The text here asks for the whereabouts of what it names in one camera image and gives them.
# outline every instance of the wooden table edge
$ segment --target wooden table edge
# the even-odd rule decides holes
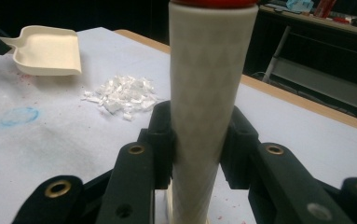
[[[116,30],[115,33],[117,33],[119,35],[123,35],[129,39],[132,39],[132,40],[142,43],[144,45],[147,45],[148,47],[151,47],[153,49],[160,50],[164,53],[170,53],[170,47],[168,45],[159,43],[159,42],[149,39],[145,36],[137,35],[131,31],[128,31],[128,30]],[[276,87],[270,86],[264,82],[254,79],[254,78],[247,77],[247,76],[243,75],[241,77],[241,84],[244,84],[251,88],[257,89],[257,90],[264,92],[266,94],[269,94],[271,96],[277,97],[277,98],[279,98],[283,101],[286,101],[290,104],[300,106],[300,107],[305,108],[309,111],[312,111],[319,115],[325,116],[329,119],[334,119],[339,122],[350,125],[351,127],[357,128],[357,118],[346,115],[344,113],[336,111],[336,110],[329,108],[327,106],[319,105],[319,104],[312,102],[310,100],[307,100],[303,97],[294,95],[288,91],[280,90]]]

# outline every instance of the blue stain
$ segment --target blue stain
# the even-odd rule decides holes
[[[29,123],[38,118],[38,110],[31,107],[15,108],[7,111],[1,118],[2,125],[12,127],[20,124]]]

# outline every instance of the white table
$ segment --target white table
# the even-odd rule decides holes
[[[153,79],[157,95],[170,99],[169,54],[103,28],[78,36],[82,76],[26,76],[11,55],[0,56],[0,223],[10,223],[34,189],[55,175],[86,183],[113,168],[119,149],[147,127],[150,113],[126,121],[81,101],[84,91],[131,75]],[[289,147],[316,178],[339,188],[357,176],[357,129],[245,85],[236,105],[262,142]],[[163,193],[157,192],[156,223],[165,223]],[[219,172],[211,222],[254,223],[246,197],[230,190]]]

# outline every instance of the white dustpan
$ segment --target white dustpan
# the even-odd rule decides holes
[[[13,49],[13,60],[25,74],[35,76],[80,75],[75,31],[46,26],[27,26],[17,38],[0,37]]]

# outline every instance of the textured white tube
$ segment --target textured white tube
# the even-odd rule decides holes
[[[174,224],[204,224],[257,6],[170,3]]]

